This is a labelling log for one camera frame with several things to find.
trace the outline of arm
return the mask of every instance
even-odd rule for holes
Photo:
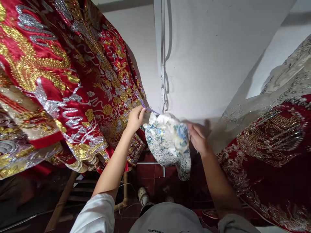
[[[244,216],[240,200],[222,171],[215,154],[209,148],[204,134],[196,125],[189,124],[188,127],[191,142],[201,154],[207,186],[219,219],[227,214]]]
[[[127,127],[110,161],[100,175],[92,197],[99,193],[107,193],[110,194],[114,200],[116,199],[120,180],[129,154],[131,140],[143,123],[145,110],[146,109],[142,106],[138,106],[130,112]]]

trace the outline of sheer white fabric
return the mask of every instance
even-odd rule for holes
[[[210,134],[215,153],[226,147],[246,126],[272,107],[289,98],[311,93],[311,35],[285,60],[271,71],[258,96],[241,103],[230,103]]]

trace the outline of person's right hand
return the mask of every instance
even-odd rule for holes
[[[206,138],[203,131],[198,125],[188,123],[189,132],[191,134],[191,142],[194,148],[202,155],[209,151],[209,146],[207,144]]]

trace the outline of white floral fabric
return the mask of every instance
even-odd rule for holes
[[[182,181],[190,178],[191,159],[188,126],[170,113],[147,116],[145,136],[154,158],[162,167],[175,165]]]

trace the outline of wooden chair leg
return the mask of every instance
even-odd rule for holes
[[[60,216],[62,214],[62,211],[63,211],[64,206],[68,200],[68,197],[69,197],[70,192],[74,186],[75,179],[77,178],[77,176],[78,176],[77,172],[75,172],[75,171],[71,172],[69,180],[68,180],[68,182],[64,188],[64,191],[63,191],[63,193],[62,193],[62,195],[61,195],[61,197],[60,197],[60,199],[59,199],[59,201],[55,207],[55,210],[52,214],[52,217],[50,218],[49,223],[45,228],[44,233],[52,231],[56,228],[56,225],[58,223],[58,219],[60,218]]]

